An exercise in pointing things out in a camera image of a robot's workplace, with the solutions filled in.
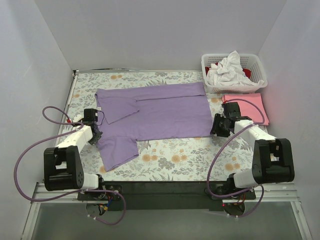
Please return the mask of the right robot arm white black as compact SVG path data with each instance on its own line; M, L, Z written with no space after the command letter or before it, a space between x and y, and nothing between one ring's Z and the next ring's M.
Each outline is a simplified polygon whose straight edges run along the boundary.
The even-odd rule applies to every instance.
M250 169L231 174L213 192L206 182L208 194L216 198L237 199L243 193L263 184L289 183L295 178L292 146L286 138L276 138L259 126L265 122L254 122L243 116L238 99L222 104L223 114L215 114L211 134L227 138L226 147L234 138L241 137L253 150Z

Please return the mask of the purple t shirt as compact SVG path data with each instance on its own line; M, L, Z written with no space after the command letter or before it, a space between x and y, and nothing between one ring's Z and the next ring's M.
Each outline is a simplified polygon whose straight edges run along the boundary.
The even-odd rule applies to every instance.
M202 82L95 93L102 132L97 142L106 171L139 155L140 141L208 137L213 118Z

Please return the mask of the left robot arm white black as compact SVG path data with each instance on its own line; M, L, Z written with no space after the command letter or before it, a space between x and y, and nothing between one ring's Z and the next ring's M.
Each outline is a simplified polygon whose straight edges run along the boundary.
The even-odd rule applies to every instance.
M98 110L87 108L83 113L73 124L74 133L44 151L44 185L47 191L89 190L95 200L101 200L107 193L102 177L84 172L80 153L86 144L97 144L103 133L98 127Z

